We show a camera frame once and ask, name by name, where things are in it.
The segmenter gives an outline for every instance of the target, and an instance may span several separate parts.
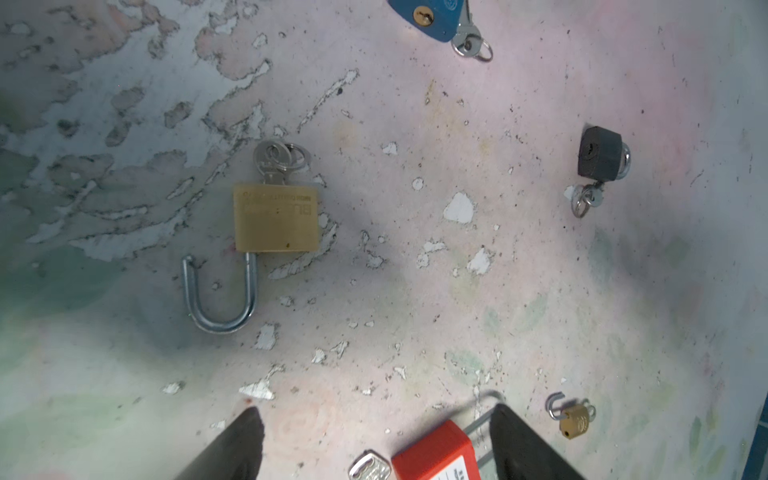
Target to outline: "blue floor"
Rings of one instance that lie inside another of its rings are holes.
[[[750,456],[746,458],[744,475],[741,476],[741,480],[766,480],[768,468],[763,467],[766,463],[766,454],[768,454],[768,397],[766,397],[766,402],[763,405],[760,421],[757,423]]]

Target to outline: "engraved text on brass padlock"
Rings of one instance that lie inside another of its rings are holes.
[[[589,411],[585,405],[574,405],[561,412],[565,418],[560,421],[560,432],[566,439],[574,439],[586,433],[589,428]]]
[[[237,251],[261,253],[317,250],[317,189],[236,184],[233,195]]]

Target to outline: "worn surface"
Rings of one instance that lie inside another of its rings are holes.
[[[171,478],[248,405],[264,478],[343,478],[486,389],[587,478],[738,478],[766,392],[764,2],[472,3],[463,60],[385,2],[11,0],[0,475]],[[583,220],[581,129],[629,176]],[[320,250],[243,295],[231,188],[314,155]],[[598,408],[564,440],[563,390]]]

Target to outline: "logo on blue padlock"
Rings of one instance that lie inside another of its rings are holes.
[[[439,41],[456,35],[464,0],[389,0],[395,12],[416,29]]]

